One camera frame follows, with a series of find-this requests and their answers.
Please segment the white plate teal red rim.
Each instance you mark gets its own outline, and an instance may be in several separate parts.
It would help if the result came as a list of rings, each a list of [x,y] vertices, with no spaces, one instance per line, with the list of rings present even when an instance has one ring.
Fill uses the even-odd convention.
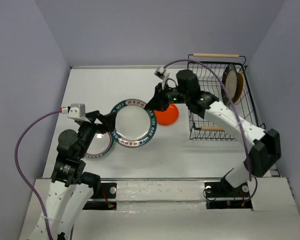
[[[89,160],[101,158],[110,152],[113,145],[114,139],[109,132],[104,134],[97,133],[84,157]]]

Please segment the teal rim Hao Wei plate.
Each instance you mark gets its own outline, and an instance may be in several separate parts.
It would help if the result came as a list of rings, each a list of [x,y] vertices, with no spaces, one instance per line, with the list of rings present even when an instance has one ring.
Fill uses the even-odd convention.
[[[157,130],[157,118],[153,110],[145,109],[142,100],[130,98],[117,103],[111,110],[116,113],[114,140],[126,148],[142,147],[150,142]]]

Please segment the black rimmed beige plate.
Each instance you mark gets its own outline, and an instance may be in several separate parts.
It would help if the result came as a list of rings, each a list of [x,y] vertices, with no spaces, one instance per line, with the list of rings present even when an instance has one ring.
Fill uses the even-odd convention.
[[[222,83],[228,95],[223,88],[221,88],[221,99],[223,103],[228,106],[230,100],[233,100],[237,91],[238,72],[234,64],[228,64],[222,75]]]

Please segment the woven bamboo round plate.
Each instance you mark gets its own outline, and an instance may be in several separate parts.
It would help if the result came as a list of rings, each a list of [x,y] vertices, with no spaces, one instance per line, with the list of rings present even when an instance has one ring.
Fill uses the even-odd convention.
[[[240,98],[244,92],[244,88],[245,88],[245,77],[242,72],[238,72],[237,73],[236,91],[235,91],[235,95],[232,100],[234,104],[240,100]]]

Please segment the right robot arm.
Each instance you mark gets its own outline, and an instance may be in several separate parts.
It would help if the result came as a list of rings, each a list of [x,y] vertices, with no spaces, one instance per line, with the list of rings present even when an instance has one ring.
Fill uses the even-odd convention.
[[[236,193],[250,177],[263,177],[281,158],[280,134],[275,129],[264,130],[253,125],[241,118],[235,108],[228,108],[212,93],[202,91],[197,75],[191,70],[177,72],[176,87],[168,86],[165,68],[158,68],[154,74],[162,81],[155,87],[146,110],[163,112],[169,104],[185,104],[190,112],[217,125],[243,145],[246,159],[220,180],[218,188],[225,196]]]

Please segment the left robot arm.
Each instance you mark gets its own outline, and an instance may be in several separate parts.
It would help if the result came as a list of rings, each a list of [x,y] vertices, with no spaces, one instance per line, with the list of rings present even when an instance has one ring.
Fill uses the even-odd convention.
[[[41,116],[24,130],[21,137],[23,138],[36,123],[54,114],[66,115],[79,125],[79,129],[64,130],[58,137],[57,157],[46,201],[43,201],[20,168],[20,139],[17,140],[14,150],[17,171],[36,195],[42,209],[38,222],[28,237],[30,240],[67,240],[71,237],[80,211],[90,198],[98,196],[101,191],[101,177],[84,171],[86,164],[83,158],[96,134],[110,133],[116,126],[116,112],[103,115],[98,110],[85,112],[78,107],[69,106]]]

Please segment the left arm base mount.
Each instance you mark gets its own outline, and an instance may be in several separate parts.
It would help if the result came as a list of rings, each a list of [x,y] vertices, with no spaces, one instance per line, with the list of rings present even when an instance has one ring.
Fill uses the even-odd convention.
[[[99,192],[92,195],[83,210],[115,211],[117,209],[116,194],[116,182],[102,182]]]

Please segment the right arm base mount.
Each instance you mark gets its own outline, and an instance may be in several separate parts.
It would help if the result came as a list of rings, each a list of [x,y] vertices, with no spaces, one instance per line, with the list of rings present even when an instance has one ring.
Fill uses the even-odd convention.
[[[225,192],[219,186],[220,182],[218,181],[204,183],[202,194],[208,210],[253,209],[247,182],[244,182],[234,190],[230,190],[230,192]]]

